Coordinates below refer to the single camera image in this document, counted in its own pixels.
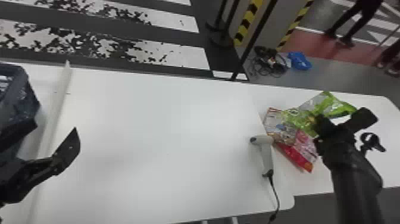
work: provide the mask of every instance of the yellow and black striped post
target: yellow and black striped post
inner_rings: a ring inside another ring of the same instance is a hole
[[[239,30],[235,35],[234,42],[236,46],[240,46],[243,43],[244,38],[247,36],[247,33],[249,32],[250,25],[254,21],[255,14],[257,13],[260,6],[263,4],[263,1],[264,0],[251,1],[251,4],[247,8],[242,23],[239,26]]]
[[[298,15],[296,17],[296,20],[289,26],[289,29],[287,30],[285,36],[280,41],[278,47],[276,48],[277,51],[281,51],[282,50],[283,46],[289,40],[289,38],[292,35],[293,31],[299,25],[300,21],[303,19],[304,15],[308,12],[309,8],[311,7],[311,5],[313,3],[314,3],[314,0],[307,0],[307,3],[304,5],[304,7],[298,13]]]

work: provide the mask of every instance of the product package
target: product package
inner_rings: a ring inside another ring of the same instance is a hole
[[[317,150],[310,136],[296,126],[284,123],[282,110],[275,108],[268,109],[263,123],[267,134],[274,138],[276,145],[290,160],[308,172],[313,170]]]
[[[275,142],[285,145],[294,145],[298,128],[290,123],[283,123],[282,110],[269,108],[265,115],[263,125],[267,135],[270,135]]]
[[[298,108],[282,111],[282,119],[286,123],[302,129],[305,133],[315,138],[317,133],[313,130],[315,116],[323,114],[329,119],[343,117],[356,112],[357,109],[347,102],[339,101],[330,92],[322,92],[303,103]]]
[[[267,134],[274,138],[276,145],[290,160],[311,172],[318,159],[313,143],[313,139],[317,137],[313,130],[315,117],[323,114],[334,119],[352,114],[356,110],[354,106],[338,100],[330,92],[322,92],[298,108],[283,111],[269,108],[263,124]]]

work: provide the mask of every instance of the floor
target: floor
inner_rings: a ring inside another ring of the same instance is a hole
[[[355,0],[322,0],[315,1],[309,12],[300,22],[299,27],[293,32],[283,52],[302,51],[308,56],[325,58],[336,61],[345,61],[355,64],[374,65],[385,47],[393,44],[400,37],[396,32],[382,47],[378,46],[400,24],[400,11],[393,2],[382,3],[374,18],[354,35],[356,47],[351,51],[341,47],[336,41],[322,35],[348,8],[353,6]],[[355,15],[351,21],[345,23],[338,31],[344,35],[360,19]]]
[[[63,63],[127,71],[195,76],[229,77],[239,59],[234,49],[221,51],[210,44],[205,22],[220,1],[196,0],[0,0],[0,58],[36,63]],[[280,78],[249,76],[262,85],[382,95],[400,107],[400,79],[372,67],[384,50],[377,46],[400,24],[396,0],[387,0],[371,23],[357,35],[357,46],[341,48],[321,35],[350,0],[318,0],[293,32],[283,52],[302,51],[312,62],[310,71],[290,69]],[[344,34],[355,16],[339,34]],[[400,223],[400,188],[379,195],[387,224]],[[333,194],[295,197],[292,210],[274,222],[337,223]],[[269,213],[241,216],[240,224],[267,223]],[[232,219],[209,220],[210,224]]]
[[[238,56],[234,49],[215,56],[201,7],[189,0],[1,0],[0,57],[225,76]]]

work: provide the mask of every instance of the handheld barcode scanner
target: handheld barcode scanner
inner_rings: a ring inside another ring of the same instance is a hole
[[[260,147],[262,162],[264,163],[264,171],[262,172],[263,177],[269,177],[273,175],[273,164],[272,164],[272,144],[274,139],[268,135],[257,135],[250,138],[250,143]]]

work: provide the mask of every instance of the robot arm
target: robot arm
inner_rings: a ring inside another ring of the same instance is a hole
[[[314,129],[319,137],[314,143],[323,163],[331,171],[341,224],[384,223],[377,200],[383,181],[365,155],[372,149],[386,150],[372,133],[361,135],[364,145],[360,151],[354,145],[354,133],[377,121],[366,108],[361,108],[351,119],[337,126],[323,116],[316,118]]]
[[[74,128],[51,157],[0,164],[0,207],[18,203],[38,184],[62,173],[78,156],[80,140]]]

